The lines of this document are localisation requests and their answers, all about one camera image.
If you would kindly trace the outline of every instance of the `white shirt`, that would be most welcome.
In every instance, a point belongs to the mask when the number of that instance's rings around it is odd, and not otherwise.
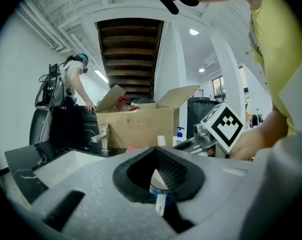
[[[80,68],[81,71],[83,71],[83,63],[81,63],[80,61],[74,61],[74,60],[69,61],[64,66],[65,77],[63,77],[63,84],[64,84],[64,90],[65,90],[66,96],[71,97],[73,100],[75,100],[75,90],[71,86],[71,75],[75,68]],[[63,102],[63,97],[64,97],[64,94],[63,94],[63,88],[61,85],[61,89],[58,89],[58,91],[56,92],[54,106],[60,106],[61,103]]]
[[[65,74],[66,74],[66,81],[64,83],[64,89],[67,93],[67,96],[71,96],[73,98],[75,96],[75,90],[71,86],[71,80],[70,79],[71,79],[72,72],[75,68],[80,68],[81,71],[83,72],[83,63],[81,63],[80,61],[71,60],[64,67]]]

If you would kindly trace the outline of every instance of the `sink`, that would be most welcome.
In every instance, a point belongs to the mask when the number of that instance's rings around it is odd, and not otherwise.
[[[79,168],[103,159],[105,157],[73,150],[33,172],[47,187],[52,188]]]

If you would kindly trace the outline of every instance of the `open cardboard box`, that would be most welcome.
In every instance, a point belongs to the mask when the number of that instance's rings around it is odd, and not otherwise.
[[[125,91],[118,85],[108,91],[96,109],[97,123],[109,125],[109,147],[135,148],[157,146],[157,137],[165,136],[167,147],[173,146],[173,136],[179,126],[179,107],[199,88],[199,85],[169,90],[158,103],[138,105],[141,110],[122,111],[114,108]]]

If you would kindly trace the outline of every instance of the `person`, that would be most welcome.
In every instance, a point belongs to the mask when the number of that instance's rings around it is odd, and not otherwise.
[[[88,57],[81,53],[69,56],[62,64],[65,70],[64,94],[61,92],[55,97],[50,126],[50,140],[52,141],[82,142],[84,140],[82,115],[76,104],[75,91],[85,101],[87,112],[90,114],[94,112],[95,106],[80,81],[80,75],[85,71],[88,62]]]
[[[221,2],[226,0],[198,0]],[[265,72],[273,108],[259,127],[245,132],[231,158],[247,160],[279,139],[295,133],[292,119],[278,94],[302,64],[302,28],[284,0],[246,0],[251,8],[250,41],[255,60]]]
[[[84,90],[84,87],[80,81],[80,75],[83,74],[83,70],[88,64],[88,57],[81,53],[76,56],[69,56],[63,63],[66,73],[66,81],[64,83],[64,89],[68,97],[71,97],[75,101],[75,91],[84,100],[85,107],[88,113],[92,113],[95,110],[93,102]]]

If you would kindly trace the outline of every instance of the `countertop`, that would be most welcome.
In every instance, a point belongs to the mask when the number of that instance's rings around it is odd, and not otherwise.
[[[33,171],[73,150],[105,158],[125,152],[125,149],[112,148],[105,153],[101,151],[98,145],[57,143],[51,141],[5,152],[9,169],[29,203],[35,201],[37,197],[48,189],[48,187],[37,178]]]

